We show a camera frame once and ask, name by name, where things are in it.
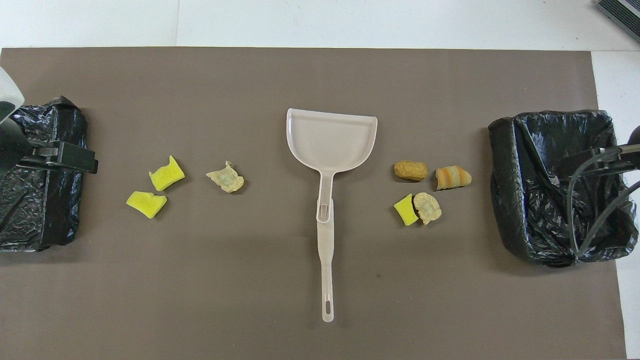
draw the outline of scoop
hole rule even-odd
[[[320,173],[316,204],[322,266],[323,320],[333,320],[333,176],[362,164],[376,141],[378,119],[370,116],[289,109],[287,143],[293,156]]]

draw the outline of beige crumpled object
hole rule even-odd
[[[225,168],[218,171],[212,171],[207,173],[207,177],[210,177],[214,183],[216,183],[222,190],[228,193],[232,193],[244,185],[244,178],[238,176],[238,173],[231,167],[230,161],[225,161]]]
[[[413,205],[418,210],[418,215],[424,225],[437,220],[442,215],[440,204],[433,196],[427,193],[417,193],[413,197]]]

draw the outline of croissant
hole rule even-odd
[[[436,170],[436,179],[438,179],[436,190],[451,189],[469,185],[471,183],[471,174],[456,165]]]

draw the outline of dustpan handle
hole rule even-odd
[[[320,190],[318,191],[316,220],[322,224],[327,223],[331,217],[330,204],[331,192],[333,190],[333,175],[334,173],[320,171]]]

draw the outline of white table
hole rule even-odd
[[[3,47],[412,47],[591,51],[619,143],[640,124],[640,43],[591,0],[3,0]],[[637,181],[639,174],[628,174]],[[634,194],[640,201],[640,193]],[[617,260],[627,356],[640,357],[640,251]]]

